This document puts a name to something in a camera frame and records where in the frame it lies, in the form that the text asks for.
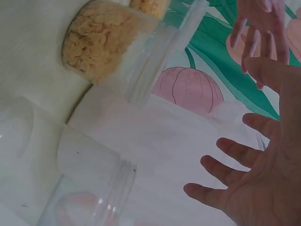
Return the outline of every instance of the cereal flakes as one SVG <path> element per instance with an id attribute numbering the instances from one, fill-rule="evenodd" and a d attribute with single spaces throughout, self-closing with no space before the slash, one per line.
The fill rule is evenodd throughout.
<path id="1" fill-rule="evenodd" d="M 71 23 L 64 39 L 64 64 L 93 83 L 116 72 L 137 35 L 138 17 L 108 1 L 92 1 Z"/>

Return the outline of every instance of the pink onion illustration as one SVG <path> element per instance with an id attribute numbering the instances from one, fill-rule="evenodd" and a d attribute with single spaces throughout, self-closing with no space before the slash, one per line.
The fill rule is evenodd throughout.
<path id="1" fill-rule="evenodd" d="M 198 115 L 205 115 L 224 101 L 216 82 L 205 72 L 173 67 L 159 76 L 153 94 Z"/>
<path id="2" fill-rule="evenodd" d="M 244 48 L 246 45 L 246 36 L 249 30 L 249 26 L 245 26 L 242 30 L 242 33 L 238 39 L 238 42 L 235 46 L 235 48 L 231 48 L 230 47 L 230 35 L 227 37 L 227 41 L 226 41 L 226 47 L 228 50 L 228 53 L 230 55 L 230 57 L 238 64 L 241 65 L 241 57 L 243 55 L 244 52 Z M 261 40 L 259 39 L 255 52 L 254 52 L 254 57 L 260 57 L 260 47 L 261 45 Z M 275 43 L 273 42 L 272 45 L 272 59 L 276 60 L 277 59 L 277 54 L 276 54 L 276 46 Z"/>
<path id="3" fill-rule="evenodd" d="M 299 62 L 301 62 L 301 8 L 297 11 L 297 19 L 288 23 L 286 29 L 289 47 Z"/>

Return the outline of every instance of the white surface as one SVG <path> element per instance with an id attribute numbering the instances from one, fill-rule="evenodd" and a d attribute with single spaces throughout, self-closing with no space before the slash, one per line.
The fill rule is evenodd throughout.
<path id="1" fill-rule="evenodd" d="M 223 187 L 200 166 L 199 159 L 205 154 L 244 170 L 215 146 L 219 137 L 226 136 L 258 148 L 257 134 L 238 120 L 243 112 L 236 105 L 230 105 L 232 114 L 222 117 L 219 127 L 156 96 L 151 96 L 145 108 L 138 110 L 103 87 L 93 87 L 69 124 L 137 164 L 125 219 L 131 216 L 167 222 L 165 226 L 204 222 L 206 226 L 232 226 L 223 213 L 188 198 L 182 187 L 188 182 Z M 129 222 L 133 221 L 123 218 L 121 223 Z"/>
<path id="2" fill-rule="evenodd" d="M 25 96 L 66 120 L 87 82 L 64 69 L 65 31 L 86 0 L 0 1 L 0 99 Z"/>
<path id="3" fill-rule="evenodd" d="M 3 226 L 28 226 L 8 208 L 0 204 L 0 219 Z"/>

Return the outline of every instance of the jar of cornflakes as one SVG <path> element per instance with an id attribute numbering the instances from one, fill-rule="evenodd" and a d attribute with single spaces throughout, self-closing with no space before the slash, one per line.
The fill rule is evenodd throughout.
<path id="1" fill-rule="evenodd" d="M 93 84 L 105 84 L 114 92 L 149 96 L 178 30 L 124 5 L 94 0 L 72 20 L 63 42 L 62 60 Z"/>

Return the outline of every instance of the finger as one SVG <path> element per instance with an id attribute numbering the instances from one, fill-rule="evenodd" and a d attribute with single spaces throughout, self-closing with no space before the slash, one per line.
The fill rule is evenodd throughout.
<path id="1" fill-rule="evenodd" d="M 187 184 L 184 187 L 184 192 L 190 197 L 199 202 L 222 210 L 222 194 L 224 190 L 212 189 L 197 184 Z"/>
<path id="2" fill-rule="evenodd" d="M 273 36 L 270 32 L 260 32 L 260 35 L 261 35 L 260 56 L 271 58 Z"/>
<path id="3" fill-rule="evenodd" d="M 266 13 L 272 11 L 272 3 L 270 0 L 256 0 L 257 5 Z"/>
<path id="4" fill-rule="evenodd" d="M 268 139 L 274 131 L 280 129 L 280 122 L 260 114 L 248 113 L 243 116 L 243 123 L 257 130 Z"/>
<path id="5" fill-rule="evenodd" d="M 230 186 L 231 184 L 240 181 L 246 173 L 225 166 L 209 155 L 202 157 L 201 164 L 208 173 L 217 178 L 226 186 Z"/>
<path id="6" fill-rule="evenodd" d="M 248 168 L 252 168 L 257 158 L 263 153 L 262 151 L 255 150 L 226 138 L 218 139 L 216 145 L 228 156 Z"/>
<path id="7" fill-rule="evenodd" d="M 233 26 L 232 33 L 230 35 L 230 46 L 234 48 L 236 43 L 238 42 L 238 38 L 240 37 L 241 31 L 246 25 L 247 19 L 243 18 L 242 16 L 238 15 L 235 24 Z"/>
<path id="8" fill-rule="evenodd" d="M 257 87 L 257 89 L 262 90 L 264 85 L 262 85 L 261 83 L 258 82 L 258 83 L 256 83 L 256 87 Z"/>
<path id="9" fill-rule="evenodd" d="M 248 34 L 246 36 L 246 44 L 245 44 L 244 52 L 241 58 L 241 70 L 243 73 L 247 73 L 247 69 L 245 66 L 245 59 L 247 57 L 253 56 L 254 51 L 256 49 L 257 40 L 258 40 L 258 32 L 254 26 L 250 26 Z"/>
<path id="10" fill-rule="evenodd" d="M 289 48 L 285 36 L 285 31 L 282 34 L 274 34 L 276 45 L 277 61 L 284 64 L 289 64 Z"/>
<path id="11" fill-rule="evenodd" d="M 285 5 L 281 5 L 280 8 L 283 9 L 276 9 L 273 7 L 272 9 L 272 34 L 274 36 L 274 41 L 276 45 L 276 53 L 277 53 L 277 61 L 288 64 L 289 63 L 289 48 L 287 43 L 287 35 L 286 35 L 286 27 L 284 24 L 285 15 L 284 12 Z"/>
<path id="12" fill-rule="evenodd" d="M 296 69 L 262 57 L 245 60 L 248 73 L 259 83 L 270 87 L 279 94 L 283 79 L 290 79 L 288 74 Z"/>

